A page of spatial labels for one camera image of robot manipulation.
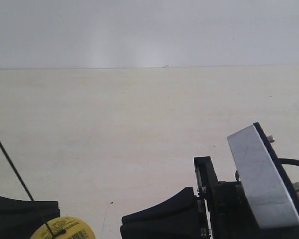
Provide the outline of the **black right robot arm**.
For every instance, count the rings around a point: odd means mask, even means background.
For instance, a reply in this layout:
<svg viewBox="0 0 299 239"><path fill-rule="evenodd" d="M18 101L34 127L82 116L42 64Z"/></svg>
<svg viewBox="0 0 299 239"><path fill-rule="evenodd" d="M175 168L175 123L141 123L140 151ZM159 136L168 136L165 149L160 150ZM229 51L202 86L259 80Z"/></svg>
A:
<svg viewBox="0 0 299 239"><path fill-rule="evenodd" d="M299 239L299 226L261 229L248 205L238 173L217 179L211 157L194 158L198 194L185 187L168 200L122 217L124 239ZM293 192L298 199L299 185Z"/></svg>

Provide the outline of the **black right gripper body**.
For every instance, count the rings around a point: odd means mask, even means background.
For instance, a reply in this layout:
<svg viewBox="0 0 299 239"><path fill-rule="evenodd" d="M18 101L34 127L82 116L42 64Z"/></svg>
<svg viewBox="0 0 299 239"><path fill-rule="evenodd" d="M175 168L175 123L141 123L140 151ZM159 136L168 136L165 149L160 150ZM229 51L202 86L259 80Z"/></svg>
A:
<svg viewBox="0 0 299 239"><path fill-rule="evenodd" d="M239 174L235 181L220 181L209 156L194 158L198 195L210 213L214 239L299 239L299 226L261 229L248 204ZM286 171L279 170L299 213L299 195Z"/></svg>

